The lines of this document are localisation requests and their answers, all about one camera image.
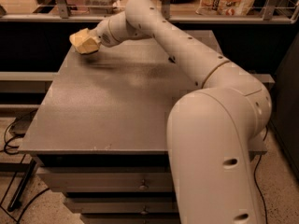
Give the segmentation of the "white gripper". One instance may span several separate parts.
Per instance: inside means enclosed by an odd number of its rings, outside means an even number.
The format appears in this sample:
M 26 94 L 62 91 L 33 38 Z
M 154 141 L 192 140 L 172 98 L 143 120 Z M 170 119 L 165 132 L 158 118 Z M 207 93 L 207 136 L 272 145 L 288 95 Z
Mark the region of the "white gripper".
M 99 48 L 101 45 L 104 45 L 108 48 L 114 45 L 112 36 L 108 29 L 107 21 L 99 22 L 95 28 L 89 31 L 89 36 L 97 48 Z

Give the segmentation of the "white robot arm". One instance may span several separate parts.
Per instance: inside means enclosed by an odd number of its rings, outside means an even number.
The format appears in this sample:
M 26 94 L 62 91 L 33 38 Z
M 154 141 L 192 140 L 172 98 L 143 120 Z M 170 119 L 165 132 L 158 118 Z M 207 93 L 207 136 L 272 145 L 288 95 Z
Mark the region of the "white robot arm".
M 168 22 L 150 0 L 129 0 L 91 34 L 106 47 L 150 36 L 195 86 L 167 121 L 181 224 L 262 224 L 248 146 L 272 110 L 263 83 Z

